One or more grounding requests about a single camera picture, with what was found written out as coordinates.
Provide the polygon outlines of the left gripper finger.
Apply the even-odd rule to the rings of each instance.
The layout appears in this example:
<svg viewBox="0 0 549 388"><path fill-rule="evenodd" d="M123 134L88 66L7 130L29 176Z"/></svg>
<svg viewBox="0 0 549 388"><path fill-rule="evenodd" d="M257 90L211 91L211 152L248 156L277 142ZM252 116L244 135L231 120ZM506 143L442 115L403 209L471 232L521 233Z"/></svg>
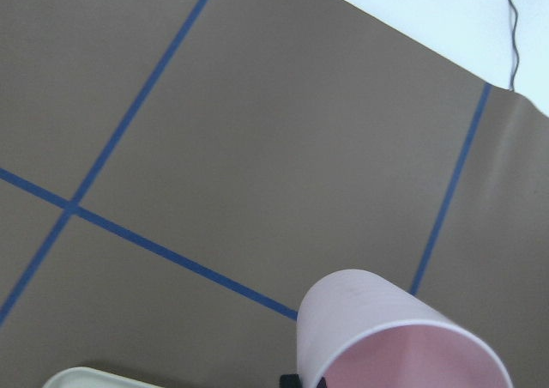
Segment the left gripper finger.
<svg viewBox="0 0 549 388"><path fill-rule="evenodd" d="M279 378L280 388L300 388L300 377L296 373L282 374Z"/></svg>

